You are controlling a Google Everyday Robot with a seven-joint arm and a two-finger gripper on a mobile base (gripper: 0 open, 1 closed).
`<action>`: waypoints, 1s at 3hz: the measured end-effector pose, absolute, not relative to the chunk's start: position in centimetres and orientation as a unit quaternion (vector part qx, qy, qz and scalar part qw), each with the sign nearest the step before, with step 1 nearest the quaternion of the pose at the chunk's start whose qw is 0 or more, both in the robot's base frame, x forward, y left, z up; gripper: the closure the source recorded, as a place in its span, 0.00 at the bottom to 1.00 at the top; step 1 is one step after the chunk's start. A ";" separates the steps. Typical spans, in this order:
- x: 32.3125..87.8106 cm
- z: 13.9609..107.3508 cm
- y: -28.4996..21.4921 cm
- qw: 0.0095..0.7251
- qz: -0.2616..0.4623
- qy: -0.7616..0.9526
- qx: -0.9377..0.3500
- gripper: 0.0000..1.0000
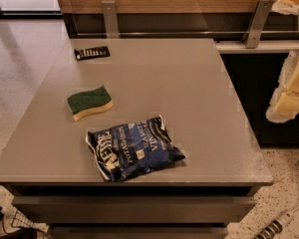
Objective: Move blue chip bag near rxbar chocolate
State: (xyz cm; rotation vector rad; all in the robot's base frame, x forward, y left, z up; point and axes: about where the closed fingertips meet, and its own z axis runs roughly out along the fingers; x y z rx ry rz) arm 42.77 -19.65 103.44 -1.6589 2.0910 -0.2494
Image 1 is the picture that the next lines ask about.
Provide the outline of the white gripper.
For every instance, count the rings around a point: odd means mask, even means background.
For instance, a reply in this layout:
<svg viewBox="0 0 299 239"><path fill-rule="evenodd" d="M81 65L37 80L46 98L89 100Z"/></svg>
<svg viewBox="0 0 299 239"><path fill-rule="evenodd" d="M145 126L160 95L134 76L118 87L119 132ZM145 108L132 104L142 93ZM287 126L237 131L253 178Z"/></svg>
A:
<svg viewBox="0 0 299 239"><path fill-rule="evenodd" d="M282 15L298 16L299 32L299 0L276 0L271 10ZM273 92L266 111L266 118L275 123L294 120L299 114L299 53L291 51L285 59L278 87Z"/></svg>

